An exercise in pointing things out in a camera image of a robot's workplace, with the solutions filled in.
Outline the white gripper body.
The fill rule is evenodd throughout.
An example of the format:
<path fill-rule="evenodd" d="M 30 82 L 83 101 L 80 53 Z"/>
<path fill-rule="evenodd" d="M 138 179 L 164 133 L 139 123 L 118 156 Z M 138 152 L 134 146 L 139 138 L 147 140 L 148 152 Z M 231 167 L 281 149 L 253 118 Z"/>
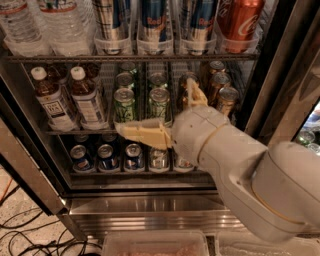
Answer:
<path fill-rule="evenodd" d="M 171 129 L 173 149 L 197 166 L 198 156 L 209 137 L 229 124 L 229 118 L 212 107 L 191 107 L 175 117 Z"/>

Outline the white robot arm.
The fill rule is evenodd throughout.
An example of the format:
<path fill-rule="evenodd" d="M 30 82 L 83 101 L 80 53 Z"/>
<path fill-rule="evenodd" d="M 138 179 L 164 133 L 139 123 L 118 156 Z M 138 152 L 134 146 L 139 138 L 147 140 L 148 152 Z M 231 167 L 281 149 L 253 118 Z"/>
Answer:
<path fill-rule="evenodd" d="M 260 239 L 282 242 L 320 228 L 320 157 L 290 141 L 270 147 L 233 126 L 187 82 L 188 108 L 170 128 L 159 118 L 116 126 L 124 138 L 172 148 L 211 175 L 224 205 Z"/>

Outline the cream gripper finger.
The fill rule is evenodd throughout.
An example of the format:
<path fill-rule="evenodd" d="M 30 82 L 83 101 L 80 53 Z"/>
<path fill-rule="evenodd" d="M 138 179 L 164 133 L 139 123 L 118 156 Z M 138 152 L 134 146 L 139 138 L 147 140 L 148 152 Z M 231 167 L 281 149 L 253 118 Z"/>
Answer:
<path fill-rule="evenodd" d="M 161 150 L 172 147 L 171 129 L 166 128 L 161 119 L 116 123 L 115 129 L 123 138 L 149 147 Z"/>
<path fill-rule="evenodd" d="M 192 78 L 187 79 L 187 107 L 207 106 L 208 99 Z"/>

